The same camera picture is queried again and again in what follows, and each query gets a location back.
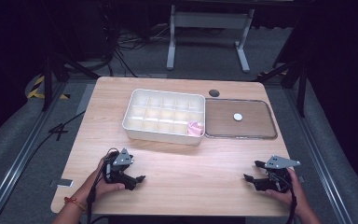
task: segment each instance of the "black and yellow tape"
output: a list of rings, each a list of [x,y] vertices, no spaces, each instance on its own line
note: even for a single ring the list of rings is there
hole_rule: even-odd
[[[34,83],[30,93],[28,93],[28,99],[29,98],[41,98],[44,99],[45,98],[45,94],[44,93],[38,93],[38,89],[40,87],[40,85],[43,83],[43,81],[45,80],[45,77],[43,75],[40,75],[40,77],[36,80],[36,82]],[[61,95],[60,99],[62,100],[68,100],[71,98],[71,94],[63,94]]]

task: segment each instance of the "gray carpet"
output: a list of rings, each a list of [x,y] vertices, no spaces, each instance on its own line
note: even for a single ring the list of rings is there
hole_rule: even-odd
[[[246,81],[256,78],[260,72],[272,70],[271,66],[290,32],[290,29],[251,30],[245,44],[245,53],[251,67],[251,72],[248,74],[241,71],[233,47],[238,36],[236,31],[224,31],[219,35],[206,34],[197,30],[181,32],[176,38],[176,60],[172,71],[165,69],[168,54],[166,35],[160,36],[162,38],[156,42],[154,42],[156,39],[152,38],[152,43],[140,49],[122,50],[122,52],[128,67],[139,76]],[[114,59],[111,65],[114,76],[131,76],[129,69],[117,59]],[[109,76],[106,67],[95,72]],[[266,90],[289,154],[291,158],[301,161],[301,166],[296,170],[298,175],[306,179],[303,186],[311,206],[323,223],[358,223],[358,178],[342,153],[311,85],[309,84],[306,94],[306,122],[337,184],[340,200],[348,209],[351,221],[342,222],[335,211],[330,194],[326,192],[324,182],[315,168],[315,161],[310,155],[309,139],[296,119],[296,111],[291,108],[287,91],[274,84],[279,80],[275,77],[266,82]],[[70,95],[70,98],[55,102],[47,117],[46,125],[42,127],[35,140],[34,148],[37,148],[48,137],[50,129],[74,118],[87,108],[94,83],[95,80],[84,75],[71,76],[61,92],[61,94]],[[30,80],[25,94],[33,85],[34,80]],[[28,103],[0,129],[0,184],[41,116],[42,107],[43,99],[29,99]],[[81,120],[80,116],[66,124],[65,130],[68,133],[62,134],[59,141],[57,141],[57,134],[52,135],[37,150],[2,210],[0,223],[49,223],[54,218],[55,214],[50,210],[50,203],[55,188],[50,184],[51,181],[61,177]],[[285,223],[286,219],[287,217],[247,217],[246,223]],[[202,223],[214,223],[216,220],[220,219],[203,219]],[[123,217],[118,223],[147,223],[147,220],[140,220],[138,217]],[[234,221],[222,219],[220,223],[243,222],[242,219]]]

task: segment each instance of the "table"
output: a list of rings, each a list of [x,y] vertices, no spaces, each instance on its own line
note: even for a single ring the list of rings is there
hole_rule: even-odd
[[[135,89],[176,91],[221,99],[261,100],[270,106],[264,86],[233,82],[134,77],[100,77],[91,95],[62,178],[71,188],[58,187],[51,210],[58,213],[63,197],[72,195],[96,169],[111,147],[126,148],[134,163],[126,174],[146,175],[135,190],[115,192],[93,205],[94,214],[156,216],[279,217],[288,211],[246,182],[243,174],[265,177],[255,160],[272,155],[289,158],[275,116],[278,137],[273,140],[214,139],[203,137],[198,146],[129,139],[122,127]]]

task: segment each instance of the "brown transparent lid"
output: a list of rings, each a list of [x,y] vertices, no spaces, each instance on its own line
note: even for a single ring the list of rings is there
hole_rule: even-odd
[[[205,135],[219,138],[274,139],[269,106],[264,101],[206,99]]]

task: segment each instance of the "white desk frame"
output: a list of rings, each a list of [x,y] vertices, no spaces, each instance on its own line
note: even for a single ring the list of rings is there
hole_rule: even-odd
[[[252,18],[255,13],[254,9],[249,10],[248,14],[226,14],[226,13],[198,13],[176,11],[175,6],[171,6],[171,38],[168,49],[167,69],[173,70],[175,59],[175,28],[176,27],[204,27],[204,28],[223,28],[223,29],[242,29],[241,41],[235,42],[235,47],[240,58],[242,71],[250,71],[249,64],[246,60],[243,46]]]

